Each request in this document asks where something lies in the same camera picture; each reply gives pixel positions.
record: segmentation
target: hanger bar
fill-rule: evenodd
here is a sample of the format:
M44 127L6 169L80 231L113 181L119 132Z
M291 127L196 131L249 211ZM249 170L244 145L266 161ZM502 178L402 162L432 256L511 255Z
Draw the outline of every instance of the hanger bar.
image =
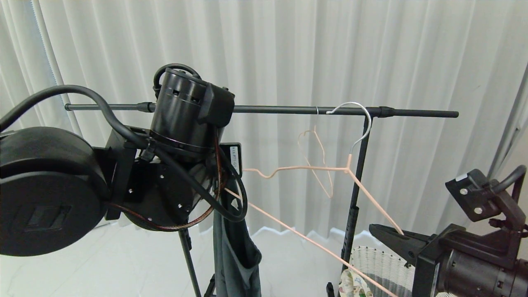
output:
M65 104L64 108L68 111L74 110L99 110L96 104ZM153 113L156 109L154 102L143 102L137 104L110 104L113 110L136 110L145 113ZM235 105L234 113L239 114L289 114L289 115L326 115L326 112L333 110L334 107L315 107L315 106L267 106L267 105ZM395 109L387 106L367 107L372 117L392 117L392 116L411 116L411 117L442 117L456 118L458 112L449 110L419 110L419 109ZM342 107L335 111L333 115L361 115L365 113L361 108Z

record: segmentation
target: marble floor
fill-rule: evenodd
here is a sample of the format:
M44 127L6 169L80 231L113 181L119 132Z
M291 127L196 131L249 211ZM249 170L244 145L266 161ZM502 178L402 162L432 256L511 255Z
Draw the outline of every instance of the marble floor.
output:
M212 230L191 228L192 250L202 294L213 274ZM341 264L291 232L263 228L253 237L263 254L262 296L326 296L337 287ZM341 231L310 235L339 255ZM360 235L358 245L375 244ZM193 296L179 237L134 225L100 226L75 244L38 257L0 257L1 297Z

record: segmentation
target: wall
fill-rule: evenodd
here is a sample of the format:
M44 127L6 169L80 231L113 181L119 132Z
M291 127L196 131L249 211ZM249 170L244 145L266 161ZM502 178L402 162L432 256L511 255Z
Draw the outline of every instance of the wall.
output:
M522 135L518 138L517 143L514 144L512 152L508 155L499 175L496 179L501 180L508 176L517 166L524 164L528 165L528 129L525 128ZM524 188L519 198L519 205L523 211L528 214L528 189L526 181L524 182ZM468 227L468 231L475 234L483 235L493 231L494 228L488 225L488 220L482 220L480 222L474 222ZM521 243L521 249L519 250L519 258L528 259L528 240L523 240Z

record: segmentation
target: laundry basket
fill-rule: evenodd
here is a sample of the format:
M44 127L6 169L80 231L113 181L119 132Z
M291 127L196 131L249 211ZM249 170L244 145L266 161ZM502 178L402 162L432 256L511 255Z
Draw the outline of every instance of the laundry basket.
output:
M412 297L412 281L414 267L405 267L405 260L364 246L352 251L352 265L361 272L389 289L398 297ZM387 297L388 295L378 287L369 283L369 288L374 297ZM453 294L439 293L437 297L456 297Z

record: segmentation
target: hanger hook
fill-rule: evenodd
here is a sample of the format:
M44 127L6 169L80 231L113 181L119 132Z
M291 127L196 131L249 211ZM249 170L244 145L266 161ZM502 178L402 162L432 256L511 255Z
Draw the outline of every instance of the hanger hook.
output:
M345 103L341 103L339 104L336 108L334 108L333 110L331 110L330 112L326 112L327 115L331 115L333 114L336 110L340 109L341 107L345 106L345 105L349 105L349 104L353 104L353 105L357 105L359 106L364 112L365 112L365 116L367 117L367 119L369 120L369 125L365 131L365 134L363 134L363 136L361 136L360 139L358 139L356 142L354 142L354 144L352 145L352 147L350 148L350 154L352 154L352 151L354 150L354 147L356 146L356 144L358 144L361 140L365 139L365 137L367 137L367 135L370 133L370 128L372 127L372 117L370 116L369 114L369 111L366 110L366 108L357 103L357 102L352 102L352 101L349 101L349 102L345 102Z

